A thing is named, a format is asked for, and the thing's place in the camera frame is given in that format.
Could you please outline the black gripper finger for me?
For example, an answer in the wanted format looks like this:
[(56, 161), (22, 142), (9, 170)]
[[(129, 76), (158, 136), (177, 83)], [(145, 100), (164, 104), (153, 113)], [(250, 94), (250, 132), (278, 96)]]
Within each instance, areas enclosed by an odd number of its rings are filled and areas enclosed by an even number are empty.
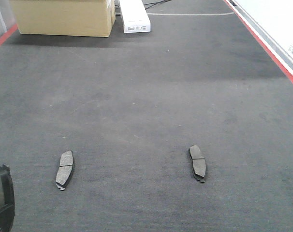
[(10, 167), (0, 166), (0, 232), (12, 229), (15, 217), (15, 194)]

